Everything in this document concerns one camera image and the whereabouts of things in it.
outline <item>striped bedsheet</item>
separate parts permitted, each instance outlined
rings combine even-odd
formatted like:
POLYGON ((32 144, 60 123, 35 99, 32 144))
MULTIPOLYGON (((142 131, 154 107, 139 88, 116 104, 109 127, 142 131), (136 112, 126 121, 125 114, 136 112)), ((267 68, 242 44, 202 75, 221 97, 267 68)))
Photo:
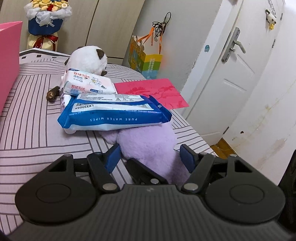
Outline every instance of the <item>striped bedsheet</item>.
MULTIPOLYGON (((95 131, 78 131, 66 134, 59 124, 59 98, 47 102, 49 89, 60 84, 64 73, 65 56, 51 53, 37 54, 32 51, 20 56, 20 74, 17 77, 0 117, 0 230, 8 234, 22 223, 15 206, 17 190, 65 153, 74 158, 84 158, 92 152, 106 152, 112 145, 106 143, 95 131)), ((138 81, 143 76, 129 68, 109 64, 107 77, 114 83, 138 81)), ((187 144, 195 152, 213 153, 213 150, 198 133, 172 110, 172 126, 177 135, 179 150, 187 144)), ((85 180, 85 173, 76 173, 85 180)), ((120 160, 112 173, 119 186, 132 183, 120 160)))

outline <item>panda keychain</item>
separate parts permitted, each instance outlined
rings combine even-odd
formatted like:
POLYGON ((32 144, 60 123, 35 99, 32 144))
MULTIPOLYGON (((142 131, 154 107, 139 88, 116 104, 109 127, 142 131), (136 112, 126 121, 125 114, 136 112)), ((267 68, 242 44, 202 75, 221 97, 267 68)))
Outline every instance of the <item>panda keychain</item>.
POLYGON ((273 30, 274 25, 276 24, 276 16, 274 16, 268 9, 265 10, 266 12, 266 20, 269 23, 269 29, 273 30))

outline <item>white door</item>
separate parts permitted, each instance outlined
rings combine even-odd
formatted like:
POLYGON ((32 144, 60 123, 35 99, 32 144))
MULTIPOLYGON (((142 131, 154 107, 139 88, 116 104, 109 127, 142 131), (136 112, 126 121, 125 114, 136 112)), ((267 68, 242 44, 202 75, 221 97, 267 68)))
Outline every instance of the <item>white door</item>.
POLYGON ((223 55, 186 120, 209 145, 216 144, 231 125, 253 88, 257 84, 271 53, 280 27, 282 0, 272 0, 277 23, 269 30, 265 9, 268 0, 245 0, 234 25, 240 29, 238 41, 246 50, 243 54, 238 45, 226 63, 223 55))

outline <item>brown plush ear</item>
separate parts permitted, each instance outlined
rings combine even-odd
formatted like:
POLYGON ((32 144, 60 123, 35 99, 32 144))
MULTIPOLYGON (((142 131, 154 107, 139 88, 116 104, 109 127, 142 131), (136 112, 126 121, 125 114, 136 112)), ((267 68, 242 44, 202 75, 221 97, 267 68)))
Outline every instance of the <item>brown plush ear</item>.
POLYGON ((69 59, 66 60, 65 65, 67 65, 68 61, 69 61, 69 59))
POLYGON ((104 51, 101 49, 97 49, 96 52, 98 53, 99 59, 102 59, 105 55, 104 51))

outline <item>wardrobe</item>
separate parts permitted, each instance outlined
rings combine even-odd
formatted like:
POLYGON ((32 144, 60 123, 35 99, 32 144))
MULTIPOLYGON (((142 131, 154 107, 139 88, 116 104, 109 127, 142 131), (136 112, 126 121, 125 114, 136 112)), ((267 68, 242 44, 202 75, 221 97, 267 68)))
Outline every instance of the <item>wardrobe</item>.
MULTIPOLYGON (((80 46, 102 48, 108 62, 122 64, 145 0, 69 0, 70 20, 58 31, 58 52, 71 54, 80 46)), ((28 19, 23 7, 29 0, 3 0, 0 23, 23 21, 20 51, 26 50, 28 19)))

